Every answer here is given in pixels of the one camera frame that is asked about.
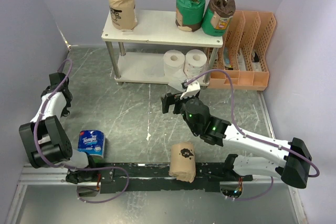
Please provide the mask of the plain white toilet roll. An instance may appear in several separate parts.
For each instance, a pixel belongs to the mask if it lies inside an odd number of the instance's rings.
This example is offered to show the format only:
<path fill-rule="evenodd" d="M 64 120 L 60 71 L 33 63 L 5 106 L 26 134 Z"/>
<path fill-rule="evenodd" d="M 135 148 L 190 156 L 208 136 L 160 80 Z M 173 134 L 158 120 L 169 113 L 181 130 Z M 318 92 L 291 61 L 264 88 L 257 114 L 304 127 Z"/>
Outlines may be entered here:
<path fill-rule="evenodd" d="M 164 76 L 168 85 L 183 91 L 182 83 L 187 79 L 184 73 L 185 56 L 178 50 L 169 50 L 163 56 Z"/>

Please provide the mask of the white roll pink dots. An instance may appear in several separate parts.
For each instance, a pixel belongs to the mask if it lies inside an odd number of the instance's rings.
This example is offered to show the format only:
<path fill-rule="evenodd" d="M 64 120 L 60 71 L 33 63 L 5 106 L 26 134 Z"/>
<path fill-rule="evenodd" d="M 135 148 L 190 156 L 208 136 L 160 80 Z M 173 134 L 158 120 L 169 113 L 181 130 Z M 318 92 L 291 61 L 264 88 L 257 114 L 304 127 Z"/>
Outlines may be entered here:
<path fill-rule="evenodd" d="M 201 74 L 207 63 L 207 56 L 203 51 L 192 49 L 185 55 L 184 73 L 187 78 L 193 78 Z"/>

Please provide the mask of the beige roll cloud print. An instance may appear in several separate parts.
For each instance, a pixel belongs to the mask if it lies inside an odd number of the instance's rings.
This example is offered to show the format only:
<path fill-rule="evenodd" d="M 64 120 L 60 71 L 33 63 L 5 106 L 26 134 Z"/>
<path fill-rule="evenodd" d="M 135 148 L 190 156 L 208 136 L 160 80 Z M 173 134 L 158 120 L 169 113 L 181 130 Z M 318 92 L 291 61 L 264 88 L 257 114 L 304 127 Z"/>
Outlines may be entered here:
<path fill-rule="evenodd" d="M 174 144 L 171 148 L 169 175 L 192 183 L 196 176 L 195 148 L 191 142 Z"/>

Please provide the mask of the beige roll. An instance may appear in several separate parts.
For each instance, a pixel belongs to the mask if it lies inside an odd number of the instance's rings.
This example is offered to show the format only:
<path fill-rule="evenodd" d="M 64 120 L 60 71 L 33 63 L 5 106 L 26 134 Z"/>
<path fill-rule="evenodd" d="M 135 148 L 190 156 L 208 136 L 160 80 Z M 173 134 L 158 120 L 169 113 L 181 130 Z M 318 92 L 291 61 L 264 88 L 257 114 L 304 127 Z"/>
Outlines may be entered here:
<path fill-rule="evenodd" d="M 109 0 L 112 24 L 119 30 L 133 30 L 137 24 L 135 0 Z"/>

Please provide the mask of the green brown roll orange label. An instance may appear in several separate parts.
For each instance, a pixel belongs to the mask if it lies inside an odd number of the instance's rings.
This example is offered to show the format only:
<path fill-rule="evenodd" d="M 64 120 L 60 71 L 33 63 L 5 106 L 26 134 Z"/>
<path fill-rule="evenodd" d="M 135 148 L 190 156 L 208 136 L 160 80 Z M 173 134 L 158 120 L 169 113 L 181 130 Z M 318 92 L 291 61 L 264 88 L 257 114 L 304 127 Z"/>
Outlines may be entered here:
<path fill-rule="evenodd" d="M 223 36 L 235 11 L 235 0 L 209 0 L 201 26 L 203 32 L 214 37 Z"/>

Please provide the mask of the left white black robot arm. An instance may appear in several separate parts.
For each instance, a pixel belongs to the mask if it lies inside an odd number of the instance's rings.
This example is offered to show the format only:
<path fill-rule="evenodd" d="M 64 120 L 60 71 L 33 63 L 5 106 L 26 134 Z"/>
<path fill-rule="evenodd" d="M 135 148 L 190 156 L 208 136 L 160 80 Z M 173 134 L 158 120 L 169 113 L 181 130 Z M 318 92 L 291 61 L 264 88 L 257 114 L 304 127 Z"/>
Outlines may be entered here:
<path fill-rule="evenodd" d="M 49 75 L 50 85 L 41 94 L 41 105 L 33 119 L 19 127 L 19 134 L 33 168 L 64 166 L 79 169 L 79 175 L 90 182 L 97 178 L 98 168 L 93 158 L 72 148 L 60 123 L 68 116 L 72 94 L 69 78 L 61 72 Z"/>

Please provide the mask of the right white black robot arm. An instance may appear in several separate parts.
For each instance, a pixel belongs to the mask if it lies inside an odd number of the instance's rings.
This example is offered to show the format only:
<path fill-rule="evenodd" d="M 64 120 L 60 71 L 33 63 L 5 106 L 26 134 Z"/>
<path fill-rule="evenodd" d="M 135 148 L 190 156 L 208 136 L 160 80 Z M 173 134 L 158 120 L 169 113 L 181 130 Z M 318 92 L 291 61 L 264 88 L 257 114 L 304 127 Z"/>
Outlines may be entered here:
<path fill-rule="evenodd" d="M 164 114 L 173 106 L 173 113 L 180 114 L 192 134 L 204 142 L 221 147 L 231 145 L 255 155 L 253 161 L 228 156 L 228 165 L 223 167 L 227 180 L 246 175 L 273 176 L 291 187 L 306 188 L 312 157 L 303 140 L 277 140 L 242 130 L 233 122 L 211 115 L 197 95 L 184 98 L 181 93 L 167 93 L 161 97 L 161 103 Z"/>

